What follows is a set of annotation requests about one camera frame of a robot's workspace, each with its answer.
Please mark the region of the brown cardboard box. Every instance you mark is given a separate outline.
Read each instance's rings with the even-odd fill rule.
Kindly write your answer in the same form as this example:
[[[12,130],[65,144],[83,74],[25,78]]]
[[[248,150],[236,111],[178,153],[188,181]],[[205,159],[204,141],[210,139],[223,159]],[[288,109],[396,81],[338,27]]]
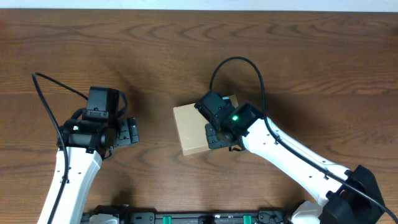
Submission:
[[[175,124],[184,156],[212,150],[206,140],[205,125],[209,118],[214,118],[225,106],[236,108],[237,97],[228,96],[223,100],[215,92],[207,93],[196,103],[173,108]]]

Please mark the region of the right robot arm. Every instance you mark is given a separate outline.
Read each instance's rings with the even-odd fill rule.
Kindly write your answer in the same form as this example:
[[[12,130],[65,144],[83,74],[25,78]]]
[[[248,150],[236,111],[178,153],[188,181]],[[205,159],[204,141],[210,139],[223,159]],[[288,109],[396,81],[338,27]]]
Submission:
[[[384,201],[373,173],[363,166],[349,170],[319,156],[280,130],[250,104],[238,107],[215,91],[195,103],[229,147],[256,154],[301,185],[314,202],[304,202],[290,223],[377,223]]]

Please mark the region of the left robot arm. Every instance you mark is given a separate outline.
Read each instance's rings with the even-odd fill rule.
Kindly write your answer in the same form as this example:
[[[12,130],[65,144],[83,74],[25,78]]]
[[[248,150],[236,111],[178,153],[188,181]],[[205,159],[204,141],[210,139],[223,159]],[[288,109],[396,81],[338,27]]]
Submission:
[[[87,106],[59,129],[55,172],[39,223],[79,223],[88,193],[102,162],[117,147],[137,144],[136,119],[123,118],[123,92],[91,87]]]

